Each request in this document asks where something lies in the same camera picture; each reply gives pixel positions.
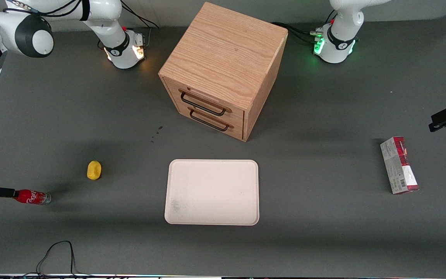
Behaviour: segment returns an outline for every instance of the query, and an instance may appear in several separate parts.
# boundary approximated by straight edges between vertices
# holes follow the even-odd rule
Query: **wooden box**
[[[206,2],[159,76],[181,115],[247,141],[278,74],[287,34]]]

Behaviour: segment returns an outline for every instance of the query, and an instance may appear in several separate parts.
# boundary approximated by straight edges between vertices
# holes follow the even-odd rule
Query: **white tray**
[[[255,225],[259,221],[257,163],[253,160],[172,161],[165,220],[170,224]]]

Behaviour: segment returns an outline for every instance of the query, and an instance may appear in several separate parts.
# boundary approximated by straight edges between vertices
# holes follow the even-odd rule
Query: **cardboard box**
[[[417,191],[419,189],[414,173],[407,161],[407,149],[404,147],[404,137],[394,136],[382,143],[386,172],[390,179],[391,192],[393,194],[403,194]]]

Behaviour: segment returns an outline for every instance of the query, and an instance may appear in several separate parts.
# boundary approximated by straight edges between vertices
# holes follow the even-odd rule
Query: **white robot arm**
[[[46,21],[83,21],[104,44],[108,59],[120,69],[144,58],[143,36],[124,30],[117,19],[120,0],[7,0],[0,11],[0,57],[5,51],[44,58],[54,47]]]
[[[316,29],[314,53],[329,63],[340,63],[352,52],[355,36],[364,23],[361,9],[381,5],[391,0],[329,0],[337,11],[334,23]]]

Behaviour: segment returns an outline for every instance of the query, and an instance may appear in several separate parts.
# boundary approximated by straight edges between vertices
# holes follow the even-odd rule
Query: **black metal handle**
[[[196,104],[196,103],[194,103],[194,102],[191,102],[191,101],[189,101],[189,100],[184,99],[184,96],[185,96],[185,95],[186,95],[186,93],[182,91],[182,95],[180,96],[180,98],[182,99],[182,101],[184,101],[185,103],[187,103],[187,104],[189,104],[189,105],[195,106],[196,108],[202,109],[202,110],[205,111],[205,112],[214,114],[214,115],[216,115],[216,116],[222,116],[223,113],[225,113],[225,111],[226,111],[226,109],[223,109],[220,113],[217,113],[216,111],[212,111],[212,110],[207,109],[207,108],[205,108],[205,107],[203,107],[203,106],[200,106],[200,105],[198,105],[198,104]]]
[[[192,115],[193,113],[194,113],[194,110],[190,110],[190,117],[191,117],[193,120],[198,121],[198,122],[201,122],[202,124],[208,125],[209,127],[214,128],[214,129],[217,129],[217,130],[220,131],[220,132],[224,132],[224,131],[226,131],[226,130],[228,129],[228,127],[230,126],[230,125],[226,124],[226,126],[225,126],[224,128],[220,128],[220,127],[218,127],[218,126],[215,126],[215,125],[213,125],[213,124],[211,124],[211,123],[209,123],[209,122],[206,122],[206,121],[204,121],[204,120],[202,120],[202,119],[200,119],[200,118],[197,118],[197,117],[193,116],[193,115]]]

